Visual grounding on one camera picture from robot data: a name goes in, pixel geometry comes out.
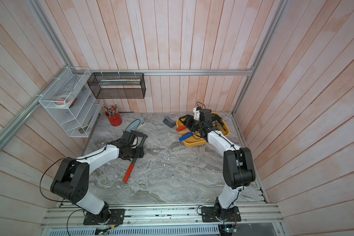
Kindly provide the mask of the speckled hoe red grip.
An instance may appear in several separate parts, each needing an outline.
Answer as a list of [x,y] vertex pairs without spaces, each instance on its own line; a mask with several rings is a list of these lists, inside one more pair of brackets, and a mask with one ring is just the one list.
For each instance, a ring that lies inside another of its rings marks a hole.
[[123,178],[123,182],[124,183],[127,183],[128,182],[128,179],[130,178],[131,176],[131,173],[134,169],[134,166],[135,166],[135,163],[138,159],[140,158],[143,158],[144,156],[144,148],[143,148],[143,145],[144,145],[144,142],[145,140],[148,138],[147,135],[141,133],[141,132],[137,132],[135,131],[134,132],[136,138],[141,138],[141,141],[140,141],[140,144],[139,145],[135,145],[134,146],[134,151],[132,151],[132,153],[134,153],[132,156],[131,156],[131,164],[130,166],[128,167],[128,170]]
[[184,131],[184,130],[188,130],[188,128],[185,125],[176,128],[176,131],[178,131],[178,132]]

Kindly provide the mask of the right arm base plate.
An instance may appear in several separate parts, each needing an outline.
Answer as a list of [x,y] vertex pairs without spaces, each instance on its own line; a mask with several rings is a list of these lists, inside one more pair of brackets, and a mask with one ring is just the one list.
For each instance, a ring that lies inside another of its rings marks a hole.
[[200,207],[202,221],[211,222],[241,222],[239,208],[237,206],[223,209],[220,205]]

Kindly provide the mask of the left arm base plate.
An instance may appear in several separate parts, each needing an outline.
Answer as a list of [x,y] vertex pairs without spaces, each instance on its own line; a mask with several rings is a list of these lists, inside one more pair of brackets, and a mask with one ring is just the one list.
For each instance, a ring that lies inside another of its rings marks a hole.
[[123,208],[105,208],[97,215],[87,212],[83,225],[122,225],[124,216]]

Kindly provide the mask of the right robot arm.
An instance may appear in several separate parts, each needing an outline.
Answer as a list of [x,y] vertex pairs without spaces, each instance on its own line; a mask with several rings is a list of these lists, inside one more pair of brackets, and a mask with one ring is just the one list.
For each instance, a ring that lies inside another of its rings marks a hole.
[[249,148],[240,147],[225,136],[228,128],[218,114],[200,106],[194,108],[193,112],[194,115],[179,118],[190,131],[180,141],[190,137],[204,139],[223,156],[225,185],[215,201],[214,210],[218,215],[233,212],[240,193],[256,179],[252,153]]

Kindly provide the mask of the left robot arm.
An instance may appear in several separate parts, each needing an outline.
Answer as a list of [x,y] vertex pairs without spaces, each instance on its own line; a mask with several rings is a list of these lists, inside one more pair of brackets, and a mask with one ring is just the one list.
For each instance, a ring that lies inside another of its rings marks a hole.
[[143,145],[147,137],[138,131],[124,131],[119,139],[106,143],[97,151],[75,159],[65,158],[51,184],[51,192],[71,201],[88,214],[101,218],[101,221],[107,221],[109,205],[89,191],[89,176],[118,158],[130,161],[143,158]]

